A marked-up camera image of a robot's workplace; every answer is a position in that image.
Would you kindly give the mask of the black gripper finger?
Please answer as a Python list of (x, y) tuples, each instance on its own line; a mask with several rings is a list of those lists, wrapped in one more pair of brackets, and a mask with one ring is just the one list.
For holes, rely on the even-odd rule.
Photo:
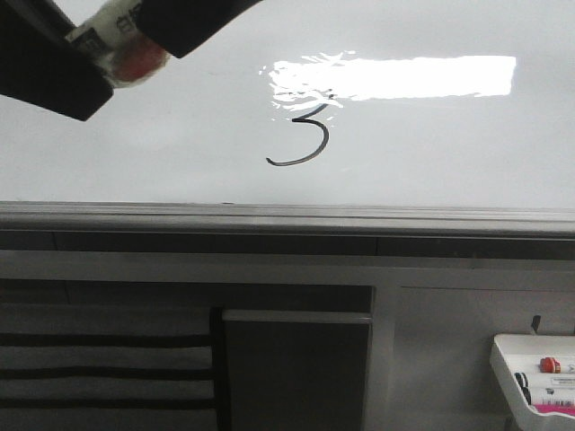
[(259, 0), (145, 0), (137, 27), (173, 57), (182, 58), (205, 43)]
[(74, 28), (53, 1), (3, 1), (1, 94), (88, 120), (112, 97), (113, 90), (66, 40)]

